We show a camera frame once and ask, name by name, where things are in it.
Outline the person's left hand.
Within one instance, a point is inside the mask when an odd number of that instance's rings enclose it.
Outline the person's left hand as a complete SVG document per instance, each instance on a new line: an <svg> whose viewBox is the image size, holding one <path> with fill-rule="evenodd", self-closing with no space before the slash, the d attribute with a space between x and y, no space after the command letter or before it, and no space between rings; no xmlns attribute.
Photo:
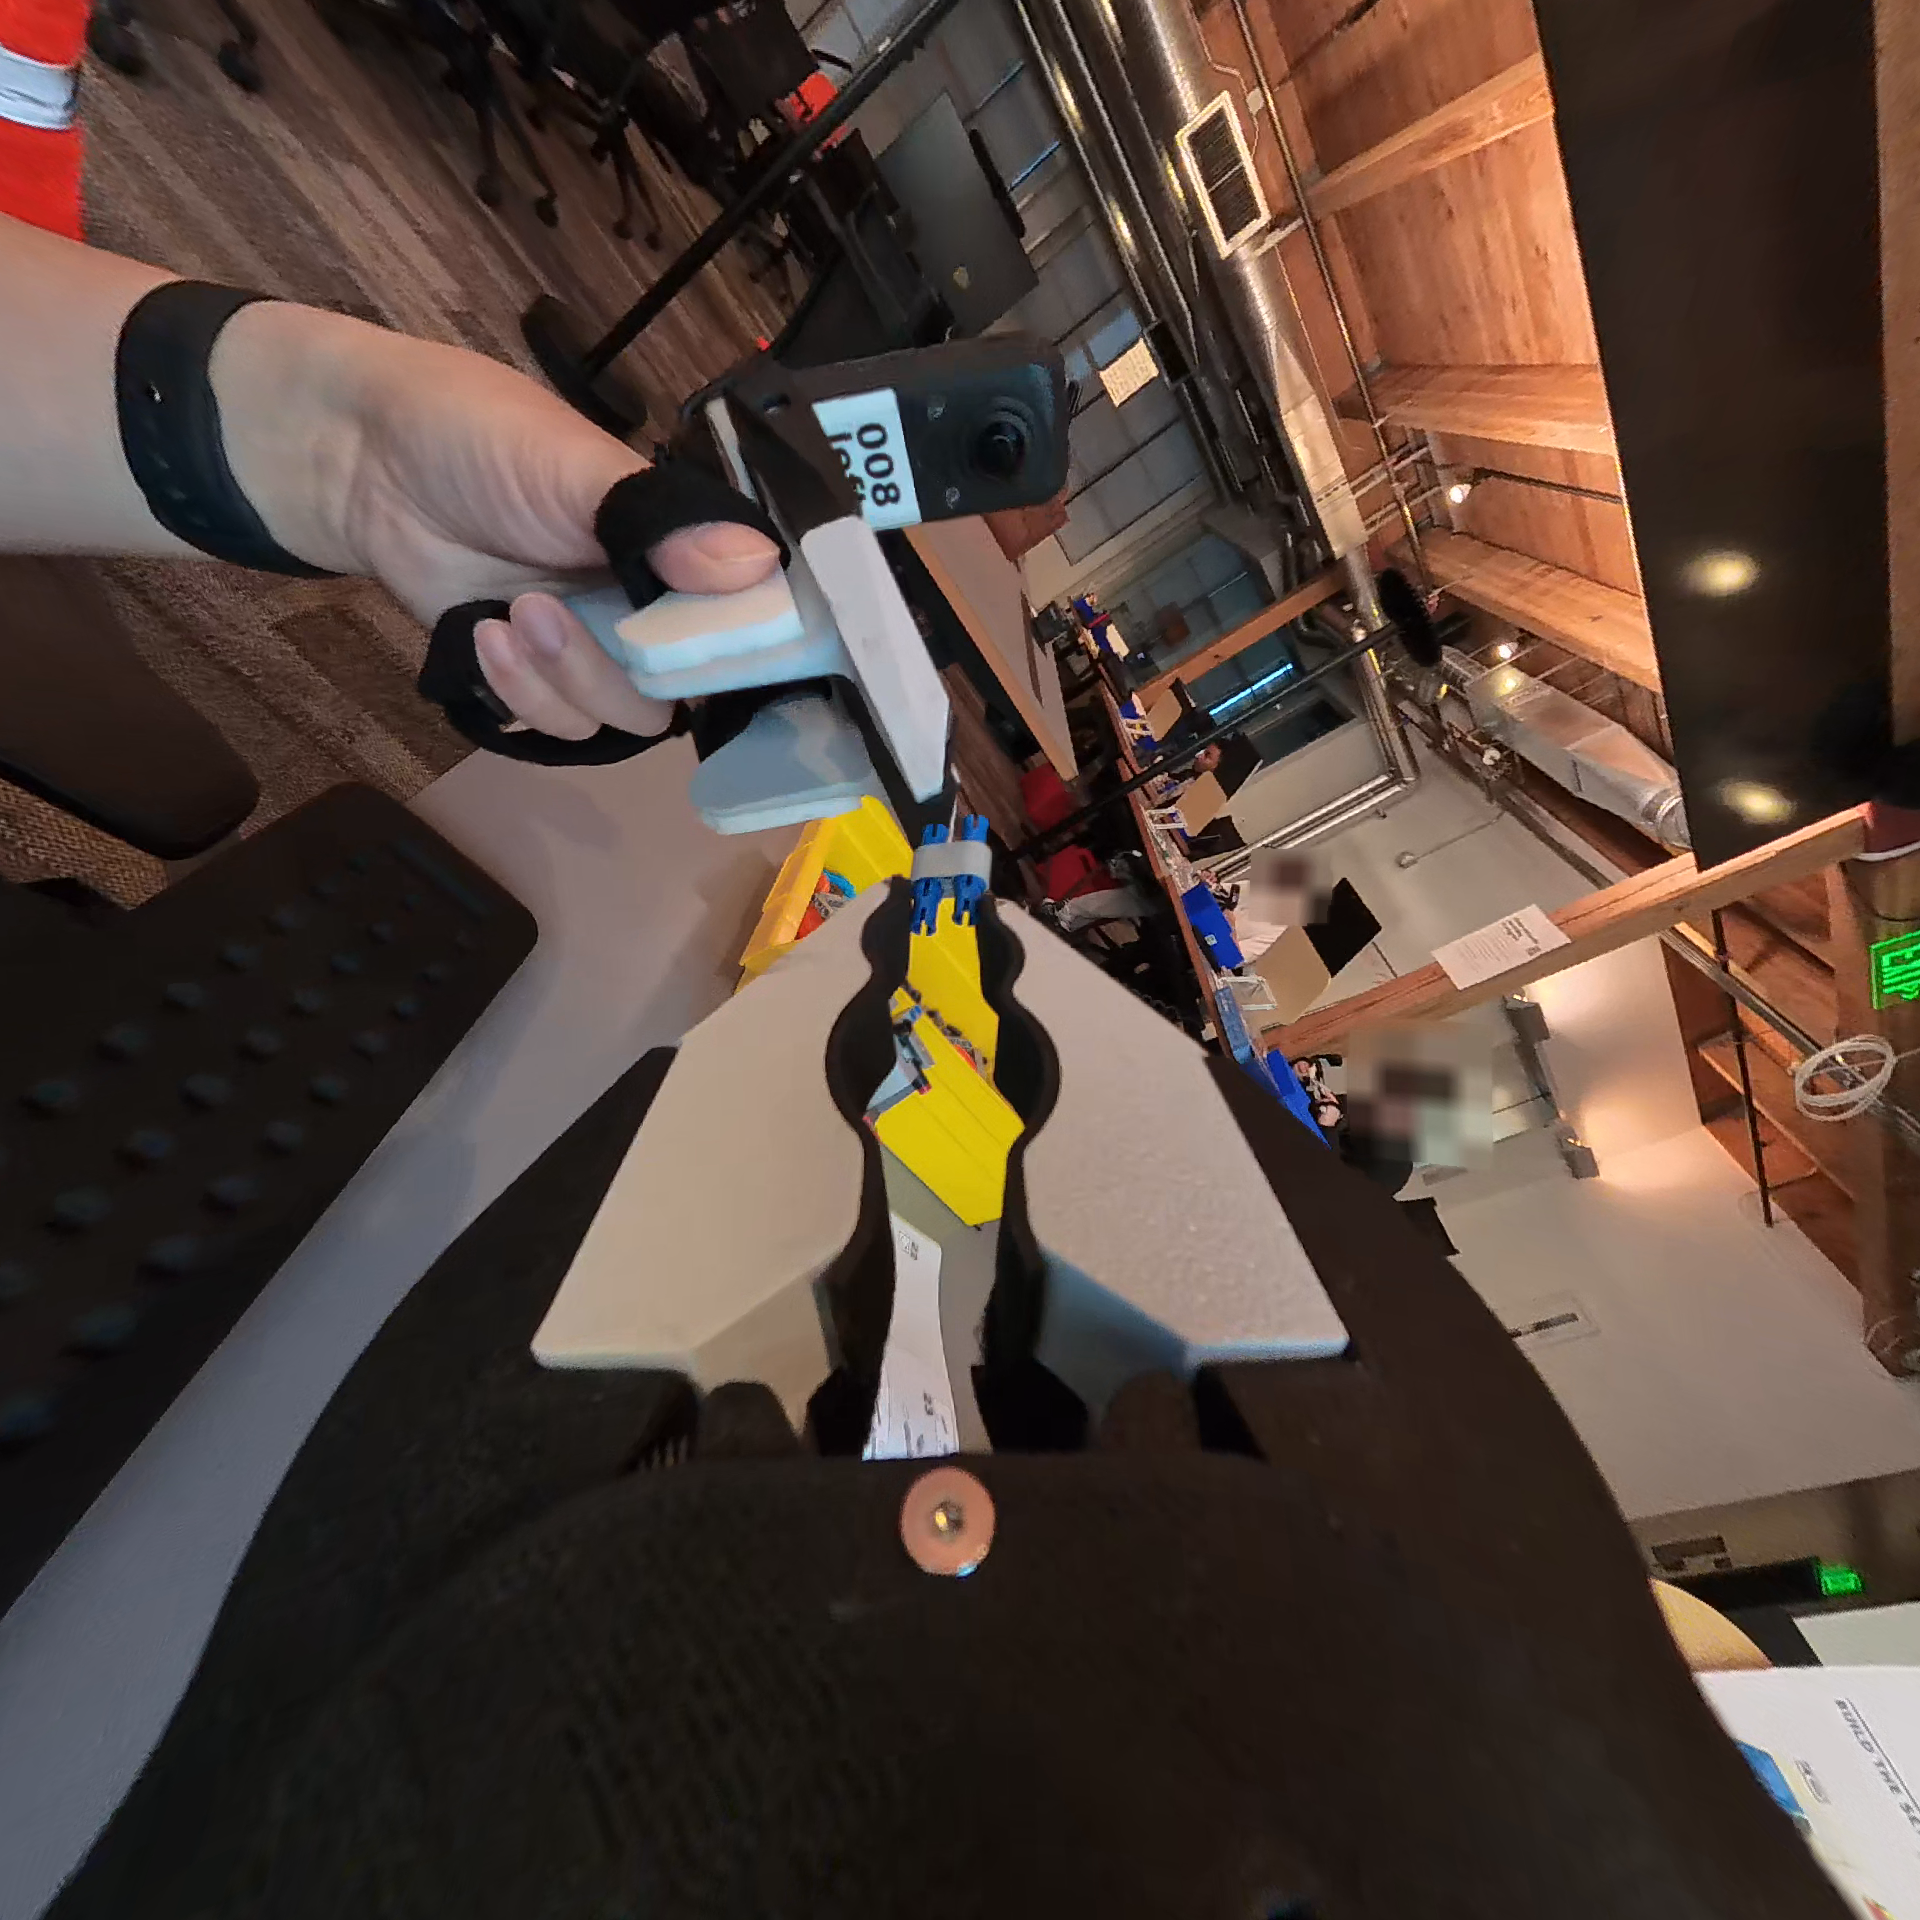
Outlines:
<svg viewBox="0 0 1920 1920"><path fill-rule="evenodd" d="M673 726L564 605L612 577L593 519L645 470L633 449L487 356L281 299L226 324L210 385L230 470L285 552L379 580L425 626L509 605L475 651L519 732Z"/></svg>

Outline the black wrist band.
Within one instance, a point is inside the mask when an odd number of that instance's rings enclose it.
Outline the black wrist band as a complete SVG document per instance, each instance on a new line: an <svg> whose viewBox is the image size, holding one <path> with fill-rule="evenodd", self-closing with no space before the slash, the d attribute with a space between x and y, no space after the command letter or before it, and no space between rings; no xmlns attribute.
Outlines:
<svg viewBox="0 0 1920 1920"><path fill-rule="evenodd" d="M299 563L268 533L230 468L212 351L251 304L268 304L268 295L165 281L127 311L115 340L116 441L164 533L216 563L328 580L334 572Z"/></svg>

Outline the wood-edged grey table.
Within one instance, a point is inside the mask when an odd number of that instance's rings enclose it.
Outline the wood-edged grey table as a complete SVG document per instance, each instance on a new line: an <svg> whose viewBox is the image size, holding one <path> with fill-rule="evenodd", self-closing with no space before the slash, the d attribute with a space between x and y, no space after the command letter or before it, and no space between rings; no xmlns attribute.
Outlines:
<svg viewBox="0 0 1920 1920"><path fill-rule="evenodd" d="M930 619L936 652L962 663L999 712L1019 715L1056 774L1073 780L1062 672L1033 632L1021 572L987 519L935 519L884 542L907 601Z"/></svg>

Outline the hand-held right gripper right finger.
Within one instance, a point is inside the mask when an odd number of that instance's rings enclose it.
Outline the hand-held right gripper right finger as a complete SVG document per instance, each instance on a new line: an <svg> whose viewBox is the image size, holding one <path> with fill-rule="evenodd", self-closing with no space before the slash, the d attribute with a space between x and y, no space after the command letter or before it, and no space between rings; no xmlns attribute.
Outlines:
<svg viewBox="0 0 1920 1920"><path fill-rule="evenodd" d="M976 1406L1084 1442L1143 1374L1348 1354L1215 1060L1016 905L976 911L1006 1156Z"/></svg>

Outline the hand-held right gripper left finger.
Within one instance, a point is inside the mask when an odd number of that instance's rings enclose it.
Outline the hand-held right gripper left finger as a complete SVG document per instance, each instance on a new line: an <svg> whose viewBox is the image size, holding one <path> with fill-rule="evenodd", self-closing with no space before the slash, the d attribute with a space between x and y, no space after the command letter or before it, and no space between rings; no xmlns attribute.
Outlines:
<svg viewBox="0 0 1920 1920"><path fill-rule="evenodd" d="M870 1437L898 1266L870 1105L911 921L907 882L872 886L664 1058L533 1337L541 1368L756 1380L815 1440Z"/></svg>

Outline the black wall device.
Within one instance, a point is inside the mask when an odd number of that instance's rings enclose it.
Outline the black wall device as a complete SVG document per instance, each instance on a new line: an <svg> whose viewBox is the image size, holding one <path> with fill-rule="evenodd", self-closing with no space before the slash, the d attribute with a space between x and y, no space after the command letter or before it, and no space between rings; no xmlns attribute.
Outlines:
<svg viewBox="0 0 1920 1920"><path fill-rule="evenodd" d="M1863 1571L1820 1555L1780 1558L1771 1565L1657 1565L1657 1579L1690 1595L1724 1615L1753 1611L1835 1611L1863 1604Z"/></svg>

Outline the black hanging panel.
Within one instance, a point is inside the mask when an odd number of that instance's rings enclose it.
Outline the black hanging panel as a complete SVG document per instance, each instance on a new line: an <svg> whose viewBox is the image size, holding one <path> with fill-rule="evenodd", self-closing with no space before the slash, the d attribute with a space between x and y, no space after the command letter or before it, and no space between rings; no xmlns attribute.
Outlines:
<svg viewBox="0 0 1920 1920"><path fill-rule="evenodd" d="M1536 4L1698 865L1890 751L1870 4Z"/></svg>

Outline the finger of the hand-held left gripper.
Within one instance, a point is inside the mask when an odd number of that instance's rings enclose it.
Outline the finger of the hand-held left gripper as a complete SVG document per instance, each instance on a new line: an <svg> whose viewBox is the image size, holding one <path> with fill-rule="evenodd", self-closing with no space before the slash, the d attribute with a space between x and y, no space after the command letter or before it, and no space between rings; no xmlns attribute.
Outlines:
<svg viewBox="0 0 1920 1920"><path fill-rule="evenodd" d="M947 787L947 686L924 651L879 535L863 515L802 533L802 564L823 592L852 659L852 684L872 712L914 802Z"/></svg>

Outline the grey toy robot model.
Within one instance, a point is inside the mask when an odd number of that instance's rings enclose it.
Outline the grey toy robot model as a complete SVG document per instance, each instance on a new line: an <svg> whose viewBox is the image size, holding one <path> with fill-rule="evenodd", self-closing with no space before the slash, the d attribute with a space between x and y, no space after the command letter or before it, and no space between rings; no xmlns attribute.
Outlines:
<svg viewBox="0 0 1920 1920"><path fill-rule="evenodd" d="M879 1124L879 1116L884 1116L898 1105L930 1090L930 1068L935 1068L930 1040L942 1040L943 1025L936 1015L930 1015L924 1010L924 999L914 987L900 987L889 999L889 1032L893 1032L893 1068L870 1102L870 1116L876 1124Z"/></svg>

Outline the black monitor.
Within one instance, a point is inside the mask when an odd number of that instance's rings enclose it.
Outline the black monitor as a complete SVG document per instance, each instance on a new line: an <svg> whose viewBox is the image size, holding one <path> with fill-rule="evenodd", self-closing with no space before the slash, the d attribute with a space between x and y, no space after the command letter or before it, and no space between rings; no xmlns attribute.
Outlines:
<svg viewBox="0 0 1920 1920"><path fill-rule="evenodd" d="M936 94L879 155L879 175L907 219L907 252L947 304L956 340L990 334L1037 289L1012 192L951 94Z"/></svg>

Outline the white instruction poster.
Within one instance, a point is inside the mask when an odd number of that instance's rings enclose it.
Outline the white instruction poster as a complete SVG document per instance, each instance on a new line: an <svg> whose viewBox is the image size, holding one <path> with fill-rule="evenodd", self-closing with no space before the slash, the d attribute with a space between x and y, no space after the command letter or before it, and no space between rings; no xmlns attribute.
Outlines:
<svg viewBox="0 0 1920 1920"><path fill-rule="evenodd" d="M1918 1918L1918 1669L1698 1671L1854 1918Z"/></svg>

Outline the tan rounded board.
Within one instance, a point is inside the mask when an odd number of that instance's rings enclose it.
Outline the tan rounded board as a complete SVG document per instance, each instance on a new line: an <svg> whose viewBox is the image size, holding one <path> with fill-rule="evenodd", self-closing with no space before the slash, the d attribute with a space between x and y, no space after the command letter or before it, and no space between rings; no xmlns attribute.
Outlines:
<svg viewBox="0 0 1920 1920"><path fill-rule="evenodd" d="M1764 1646L1701 1597L1660 1578L1648 1579L1648 1591L1670 1627L1672 1646L1694 1675L1772 1669Z"/></svg>

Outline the grey beam with blue pins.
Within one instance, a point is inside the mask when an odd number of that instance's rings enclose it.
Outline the grey beam with blue pins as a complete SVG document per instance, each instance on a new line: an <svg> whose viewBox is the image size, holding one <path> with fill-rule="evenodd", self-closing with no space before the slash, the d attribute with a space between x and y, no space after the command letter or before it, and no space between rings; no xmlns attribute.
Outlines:
<svg viewBox="0 0 1920 1920"><path fill-rule="evenodd" d="M936 933L943 921L973 926L992 880L992 825L962 813L952 825L930 822L911 848L900 882L911 892L911 933Z"/></svg>

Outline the wooden post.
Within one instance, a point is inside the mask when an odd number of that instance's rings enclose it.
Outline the wooden post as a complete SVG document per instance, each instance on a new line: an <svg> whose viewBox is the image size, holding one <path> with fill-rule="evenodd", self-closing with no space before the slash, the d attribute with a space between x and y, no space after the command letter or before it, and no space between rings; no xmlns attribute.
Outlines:
<svg viewBox="0 0 1920 1920"><path fill-rule="evenodd" d="M1690 855L1674 855L1642 875L1612 882L1586 898L1547 915L1563 945L1536 957L1501 964L1500 972L1457 987L1439 964L1389 979L1361 995L1339 999L1320 1011L1268 1032L1262 1053L1284 1058L1331 1055L1345 1042L1380 1023L1457 1019L1490 999L1513 995L1536 979L1585 966L1620 948L1660 937L1674 925L1703 919L1712 908L1737 905L1780 882L1820 875L1830 865L1858 858L1870 838L1874 802L1835 813L1809 829L1780 837L1758 853L1698 869Z"/></svg>

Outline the black floor lamp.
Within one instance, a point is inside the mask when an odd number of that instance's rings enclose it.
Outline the black floor lamp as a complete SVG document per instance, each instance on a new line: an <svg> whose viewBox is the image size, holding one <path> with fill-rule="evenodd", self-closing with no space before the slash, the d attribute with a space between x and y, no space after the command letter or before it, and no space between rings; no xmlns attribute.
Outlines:
<svg viewBox="0 0 1920 1920"><path fill-rule="evenodd" d="M889 35L879 39L876 53L852 70L830 107L808 118L783 143L773 143L763 166L749 181L735 201L722 212L668 260L659 268L652 285L598 336L585 340L582 316L564 299L541 295L519 316L519 334L533 351L541 378L593 428L630 441L644 422L645 404L613 404L600 382L617 360L687 295L687 289L783 192L802 184L814 157L844 130L852 129L860 107L900 70L907 64L926 35L947 22L956 4L919 4L906 12Z"/></svg>

